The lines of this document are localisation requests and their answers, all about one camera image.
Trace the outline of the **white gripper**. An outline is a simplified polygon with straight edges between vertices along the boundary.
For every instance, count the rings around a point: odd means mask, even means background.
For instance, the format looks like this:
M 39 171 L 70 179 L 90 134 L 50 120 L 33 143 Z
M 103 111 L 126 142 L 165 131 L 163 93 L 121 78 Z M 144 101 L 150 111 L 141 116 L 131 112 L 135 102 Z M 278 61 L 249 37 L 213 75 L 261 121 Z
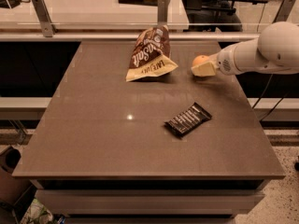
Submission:
M 224 75 L 238 75 L 239 70 L 235 65 L 236 45 L 230 45 L 217 54 L 217 66 Z M 192 73 L 197 77 L 213 77 L 216 67 L 212 62 L 194 63 Z

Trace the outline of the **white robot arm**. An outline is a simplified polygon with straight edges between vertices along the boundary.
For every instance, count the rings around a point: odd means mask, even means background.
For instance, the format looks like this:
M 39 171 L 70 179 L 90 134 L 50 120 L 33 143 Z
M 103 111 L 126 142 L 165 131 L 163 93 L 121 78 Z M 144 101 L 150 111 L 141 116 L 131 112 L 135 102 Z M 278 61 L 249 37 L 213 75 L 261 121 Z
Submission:
M 299 72 L 299 26 L 286 21 L 266 27 L 258 38 L 235 43 L 216 54 L 197 56 L 192 73 L 212 77 L 247 72 L 292 75 Z

